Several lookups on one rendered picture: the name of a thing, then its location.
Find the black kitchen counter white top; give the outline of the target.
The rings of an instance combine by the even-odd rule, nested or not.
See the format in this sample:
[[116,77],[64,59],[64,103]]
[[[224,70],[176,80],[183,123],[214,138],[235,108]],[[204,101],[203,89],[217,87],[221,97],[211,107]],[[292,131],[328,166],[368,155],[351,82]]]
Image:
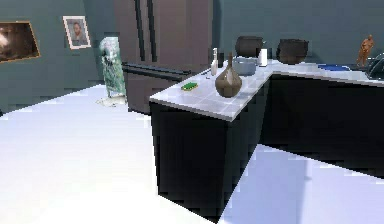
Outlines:
[[189,211],[218,222],[249,166],[246,210],[283,222],[299,219],[310,159],[384,178],[384,71],[272,61],[233,98],[191,80],[150,98],[158,193]]

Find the brown long-necked vase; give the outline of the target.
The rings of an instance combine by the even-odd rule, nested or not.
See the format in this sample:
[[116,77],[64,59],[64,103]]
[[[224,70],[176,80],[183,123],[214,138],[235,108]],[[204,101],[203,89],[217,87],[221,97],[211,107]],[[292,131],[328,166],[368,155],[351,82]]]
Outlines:
[[216,78],[215,87],[218,94],[224,98],[236,96],[241,87],[242,79],[232,67],[233,55],[228,54],[228,63],[225,70]]

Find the white slim bottle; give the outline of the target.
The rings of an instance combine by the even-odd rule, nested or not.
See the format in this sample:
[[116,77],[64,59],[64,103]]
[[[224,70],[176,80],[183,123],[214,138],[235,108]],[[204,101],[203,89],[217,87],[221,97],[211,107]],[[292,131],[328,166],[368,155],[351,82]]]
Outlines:
[[213,60],[211,63],[211,75],[215,76],[218,70],[218,49],[213,48]]

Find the grey metal pot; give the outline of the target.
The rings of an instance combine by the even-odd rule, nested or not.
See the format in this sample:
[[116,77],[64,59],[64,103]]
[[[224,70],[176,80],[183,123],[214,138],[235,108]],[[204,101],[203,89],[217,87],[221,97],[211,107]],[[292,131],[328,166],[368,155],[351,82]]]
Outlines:
[[256,59],[235,57],[232,60],[232,67],[240,76],[251,76],[256,71]]

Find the brown fridge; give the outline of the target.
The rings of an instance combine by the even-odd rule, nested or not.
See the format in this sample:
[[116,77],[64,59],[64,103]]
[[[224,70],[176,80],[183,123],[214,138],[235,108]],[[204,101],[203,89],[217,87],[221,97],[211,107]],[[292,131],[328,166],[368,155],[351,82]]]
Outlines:
[[[209,67],[212,54],[213,0],[153,0],[157,62],[152,62],[147,0],[140,0],[145,61],[140,60],[134,0],[114,0],[122,62],[174,70],[183,80]],[[149,97],[179,82],[123,72],[128,110],[148,114]]]

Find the dark round pot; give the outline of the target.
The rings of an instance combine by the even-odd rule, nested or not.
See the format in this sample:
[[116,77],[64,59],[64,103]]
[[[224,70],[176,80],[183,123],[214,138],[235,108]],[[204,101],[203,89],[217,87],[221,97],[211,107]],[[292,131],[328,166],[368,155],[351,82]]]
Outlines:
[[308,44],[308,41],[301,39],[281,39],[276,50],[276,58],[283,64],[299,64],[307,56]]
[[265,41],[257,36],[239,36],[236,41],[235,50],[238,56],[257,58]]

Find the white cup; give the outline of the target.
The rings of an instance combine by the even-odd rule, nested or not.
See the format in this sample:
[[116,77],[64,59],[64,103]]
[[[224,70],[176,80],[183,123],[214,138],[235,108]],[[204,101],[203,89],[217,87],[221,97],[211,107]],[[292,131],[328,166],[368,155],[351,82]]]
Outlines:
[[258,57],[258,64],[260,67],[266,67],[268,64],[268,50],[261,49]]

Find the white framed portrait picture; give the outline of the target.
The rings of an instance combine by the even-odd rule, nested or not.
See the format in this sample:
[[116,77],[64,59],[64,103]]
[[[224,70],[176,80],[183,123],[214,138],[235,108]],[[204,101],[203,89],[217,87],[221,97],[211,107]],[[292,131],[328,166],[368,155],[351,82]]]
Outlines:
[[64,28],[71,50],[90,48],[91,42],[84,16],[63,16]]

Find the blue plate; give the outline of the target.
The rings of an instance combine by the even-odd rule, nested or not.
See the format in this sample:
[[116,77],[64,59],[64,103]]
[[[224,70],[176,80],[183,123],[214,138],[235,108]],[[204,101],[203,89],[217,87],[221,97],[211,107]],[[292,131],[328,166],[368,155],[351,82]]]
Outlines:
[[327,71],[351,71],[348,66],[337,64],[318,64],[318,68]]

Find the orange human figurine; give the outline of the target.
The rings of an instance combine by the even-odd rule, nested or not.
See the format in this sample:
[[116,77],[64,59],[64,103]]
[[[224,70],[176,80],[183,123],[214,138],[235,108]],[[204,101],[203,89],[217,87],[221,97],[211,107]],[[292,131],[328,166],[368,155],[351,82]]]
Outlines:
[[356,65],[358,67],[362,67],[366,64],[366,61],[368,59],[368,56],[373,46],[374,46],[373,36],[369,34],[368,37],[364,39],[360,45],[358,58],[356,60]]

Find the brown framed dark painting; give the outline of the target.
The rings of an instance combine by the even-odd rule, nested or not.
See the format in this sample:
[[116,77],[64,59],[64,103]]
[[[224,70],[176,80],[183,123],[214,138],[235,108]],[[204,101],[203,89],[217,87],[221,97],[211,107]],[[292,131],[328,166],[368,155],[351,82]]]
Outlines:
[[39,56],[40,51],[30,21],[0,22],[0,63]]

